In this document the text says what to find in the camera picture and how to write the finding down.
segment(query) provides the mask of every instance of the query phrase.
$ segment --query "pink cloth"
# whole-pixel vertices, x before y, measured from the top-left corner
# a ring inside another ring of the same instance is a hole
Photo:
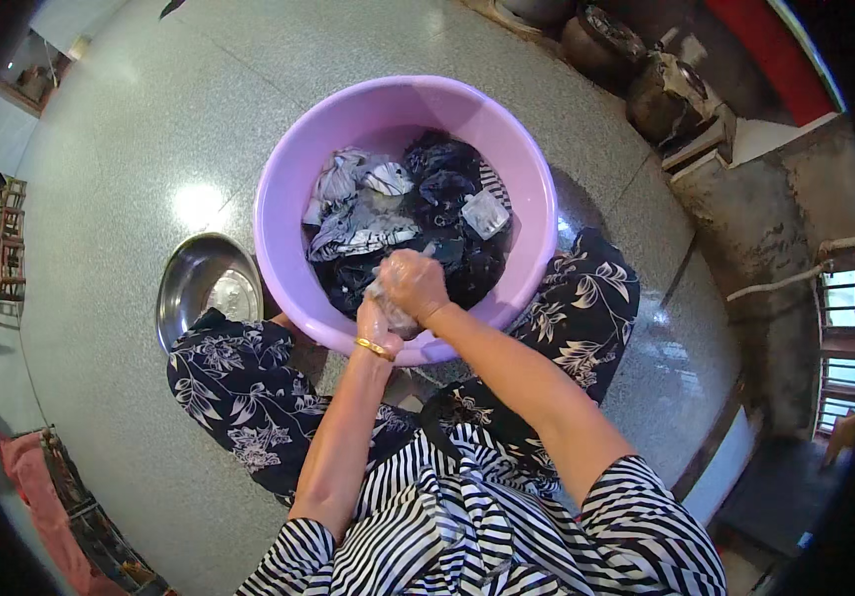
[[[40,542],[70,586],[80,596],[125,596],[126,592],[91,565],[80,550],[70,517],[57,496],[43,460],[40,433],[18,439],[0,439],[0,459],[4,470],[30,509]]]

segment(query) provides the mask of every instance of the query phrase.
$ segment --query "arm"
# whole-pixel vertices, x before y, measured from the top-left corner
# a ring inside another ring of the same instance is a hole
[[[497,398],[540,435],[577,503],[611,463],[636,453],[554,363],[451,303],[437,261],[395,251],[383,263],[380,279],[392,301],[449,343]]]
[[[369,300],[358,311],[359,337],[388,352],[400,351],[402,341],[388,334],[384,315]],[[324,525],[341,542],[358,502],[367,462],[371,430],[385,394],[391,363],[356,347],[335,390],[325,416],[308,447],[295,504],[288,518],[309,518]]]

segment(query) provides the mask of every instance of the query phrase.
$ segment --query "purple plastic basin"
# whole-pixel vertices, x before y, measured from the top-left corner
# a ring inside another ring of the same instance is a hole
[[[329,302],[305,259],[302,214],[326,158],[355,145],[398,160],[426,128],[448,131],[477,148],[500,174],[513,208],[504,275],[470,312],[503,328],[527,306],[556,246],[556,191],[547,161],[527,130],[479,90],[440,76],[389,76],[342,89],[285,133],[259,181],[253,225],[256,257],[269,292],[302,331],[350,354],[355,323]],[[401,366],[456,356],[430,332],[405,343]]]

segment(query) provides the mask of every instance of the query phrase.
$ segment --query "woman's right hand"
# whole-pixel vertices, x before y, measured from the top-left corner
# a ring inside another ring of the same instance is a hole
[[[450,304],[441,263],[410,249],[394,251],[382,260],[378,280],[391,301],[422,327],[428,328],[428,318]]]

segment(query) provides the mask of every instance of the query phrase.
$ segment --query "striped shirt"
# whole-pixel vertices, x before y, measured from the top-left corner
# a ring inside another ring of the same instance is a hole
[[[451,459],[422,430],[368,472],[335,545],[295,519],[237,594],[724,594],[702,526],[638,456],[596,481],[579,519],[484,429],[458,424]]]

